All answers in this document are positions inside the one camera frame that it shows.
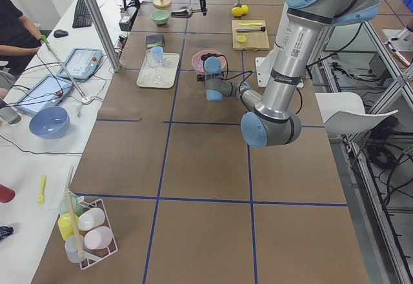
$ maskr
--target yellow cup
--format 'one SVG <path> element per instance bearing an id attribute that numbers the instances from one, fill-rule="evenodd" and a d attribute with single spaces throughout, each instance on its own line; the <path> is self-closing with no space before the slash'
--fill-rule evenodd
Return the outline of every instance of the yellow cup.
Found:
<path id="1" fill-rule="evenodd" d="M 59 226 L 60 234 L 63 240 L 67 240 L 70 236 L 74 235 L 72 220 L 70 219 L 70 213 L 66 212 L 60 215 L 57 220 L 57 226 Z"/>

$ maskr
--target black shirt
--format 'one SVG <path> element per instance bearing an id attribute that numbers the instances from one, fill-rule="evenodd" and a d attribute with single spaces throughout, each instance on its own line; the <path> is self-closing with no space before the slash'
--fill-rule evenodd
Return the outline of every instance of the black shirt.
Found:
<path id="1" fill-rule="evenodd" d="M 39 47 L 40 42 L 23 26 L 19 17 L 23 13 L 10 0 L 0 0 L 0 45 L 22 48 Z M 19 75 L 33 56 L 0 56 L 8 61 L 9 73 Z"/>
<path id="2" fill-rule="evenodd" d="M 10 0 L 0 0 L 0 45 L 35 48 L 40 43 L 20 22 L 23 13 Z"/>

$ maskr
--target white desk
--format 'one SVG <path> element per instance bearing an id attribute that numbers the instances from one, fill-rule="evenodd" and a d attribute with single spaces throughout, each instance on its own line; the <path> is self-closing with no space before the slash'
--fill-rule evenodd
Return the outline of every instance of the white desk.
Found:
<path id="1" fill-rule="evenodd" d="M 55 29 L 67 30 L 69 35 L 56 39 L 52 33 L 48 38 L 62 61 L 68 57 L 74 47 L 100 48 L 105 54 L 93 25 L 87 28 L 72 28 L 76 1 L 72 3 L 55 27 Z M 121 18 L 119 12 L 121 0 L 97 0 L 97 3 L 101 8 L 111 40 L 115 44 L 119 34 L 122 34 L 118 25 Z M 38 55 L 45 63 L 55 62 L 52 53 L 45 45 L 42 46 Z M 40 64 L 40 60 L 35 56 L 28 67 Z M 57 73 L 59 67 L 51 66 L 50 70 Z M 47 74 L 47 69 L 43 66 L 38 67 L 24 73 L 16 84 L 31 87 Z M 81 84 L 83 92 L 87 96 L 98 95 L 104 98 L 112 74 L 110 63 L 107 57 L 104 57 L 101 68 L 96 72 L 96 75 L 102 79 L 92 77 Z M 32 152 L 82 153 L 95 123 L 101 101 L 95 100 L 89 105 L 84 105 L 81 109 L 81 117 L 77 117 L 77 100 L 81 96 L 75 88 L 70 95 L 74 98 L 66 98 L 60 103 L 68 111 L 71 120 L 65 137 L 44 140 L 34 136 L 28 129 L 31 117 L 26 114 L 21 114 L 22 120 L 18 124 L 3 123 L 0 127 L 0 134 L 18 144 L 22 149 Z M 13 103 L 22 96 L 22 91 L 12 89 L 5 101 Z M 0 155 L 1 183 L 16 192 L 11 202 L 0 204 L 0 226 L 11 226 L 15 229 L 13 235 L 0 242 L 0 284 L 27 284 L 33 278 L 59 215 L 57 207 L 64 194 L 69 168 L 72 165 L 76 170 L 81 155 L 23 153 L 3 139 L 0 139 Z M 42 174 L 48 177 L 45 204 L 38 205 L 37 195 Z"/>

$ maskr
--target knife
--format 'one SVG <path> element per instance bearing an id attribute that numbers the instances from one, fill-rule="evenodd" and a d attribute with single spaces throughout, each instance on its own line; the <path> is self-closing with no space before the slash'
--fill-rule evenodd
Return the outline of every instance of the knife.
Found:
<path id="1" fill-rule="evenodd" d="M 265 26 L 263 27 L 242 27 L 242 28 L 235 28 L 236 32 L 264 32 Z"/>

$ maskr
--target green bowl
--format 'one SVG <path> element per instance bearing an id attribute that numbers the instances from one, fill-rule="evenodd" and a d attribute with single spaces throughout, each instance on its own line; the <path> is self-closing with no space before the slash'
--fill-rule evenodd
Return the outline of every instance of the green bowl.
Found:
<path id="1" fill-rule="evenodd" d="M 150 18 L 152 18 L 155 24 L 164 25 L 168 22 L 169 12 L 165 10 L 156 10 L 150 14 Z"/>

